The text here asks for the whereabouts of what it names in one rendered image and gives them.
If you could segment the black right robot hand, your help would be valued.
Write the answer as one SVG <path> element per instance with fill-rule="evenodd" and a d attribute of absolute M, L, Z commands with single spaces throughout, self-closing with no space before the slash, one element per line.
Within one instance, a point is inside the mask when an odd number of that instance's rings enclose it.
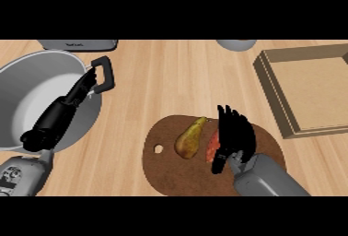
<path fill-rule="evenodd" d="M 217 107 L 218 111 L 218 143 L 213 161 L 213 173 L 223 172 L 227 159 L 235 155 L 241 164 L 246 163 L 255 153 L 255 133 L 248 118 L 229 105 Z"/>

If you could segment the yellow-brown pear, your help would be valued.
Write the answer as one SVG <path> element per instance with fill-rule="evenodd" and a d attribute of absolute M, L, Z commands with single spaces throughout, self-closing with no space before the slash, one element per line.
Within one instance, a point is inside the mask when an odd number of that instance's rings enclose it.
<path fill-rule="evenodd" d="M 201 117 L 189 125 L 176 140 L 174 150 L 183 159 L 192 159 L 198 154 L 201 146 L 201 133 L 207 120 L 207 117 Z"/>

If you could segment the orange sweet potato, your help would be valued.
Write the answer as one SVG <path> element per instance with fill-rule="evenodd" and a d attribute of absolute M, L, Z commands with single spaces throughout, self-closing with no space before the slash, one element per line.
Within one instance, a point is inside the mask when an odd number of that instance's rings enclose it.
<path fill-rule="evenodd" d="M 218 143 L 218 131 L 213 133 L 213 136 L 210 138 L 208 146 L 207 146 L 207 153 L 205 153 L 205 161 L 213 162 L 215 158 L 215 153 L 220 148 Z"/>

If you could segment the grey appliance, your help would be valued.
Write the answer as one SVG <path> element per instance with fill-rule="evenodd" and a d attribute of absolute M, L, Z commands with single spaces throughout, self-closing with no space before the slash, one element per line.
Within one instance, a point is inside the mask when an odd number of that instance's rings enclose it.
<path fill-rule="evenodd" d="M 108 52 L 117 48 L 118 40 L 39 40 L 46 50 L 70 52 Z"/>

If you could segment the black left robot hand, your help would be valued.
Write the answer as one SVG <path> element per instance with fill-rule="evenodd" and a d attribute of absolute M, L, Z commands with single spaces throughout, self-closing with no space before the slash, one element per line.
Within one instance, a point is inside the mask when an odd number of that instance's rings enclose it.
<path fill-rule="evenodd" d="M 100 99 L 87 100 L 95 85 L 96 69 L 92 68 L 68 93 L 53 100 L 33 128 L 24 132 L 21 141 L 27 151 L 53 149 L 59 142 L 61 149 L 65 149 L 84 136 L 100 110 Z"/>

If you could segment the cardboard box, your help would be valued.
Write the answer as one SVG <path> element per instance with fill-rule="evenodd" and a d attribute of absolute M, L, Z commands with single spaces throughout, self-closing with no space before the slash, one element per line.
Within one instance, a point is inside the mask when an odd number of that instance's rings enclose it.
<path fill-rule="evenodd" d="M 348 43 L 264 50 L 252 65 L 282 137 L 348 133 Z"/>

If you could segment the brown round cutting board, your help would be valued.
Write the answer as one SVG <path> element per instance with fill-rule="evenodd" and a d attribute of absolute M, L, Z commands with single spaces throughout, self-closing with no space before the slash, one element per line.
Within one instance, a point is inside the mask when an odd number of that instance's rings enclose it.
<path fill-rule="evenodd" d="M 164 195 L 238 196 L 235 175 L 229 166 L 221 174 L 211 173 L 205 159 L 210 138 L 218 129 L 218 120 L 210 118 L 201 133 L 201 147 L 192 159 L 183 159 L 176 150 L 176 140 L 198 120 L 185 115 L 167 116 L 151 128 L 143 148 L 143 170 L 148 182 Z"/>

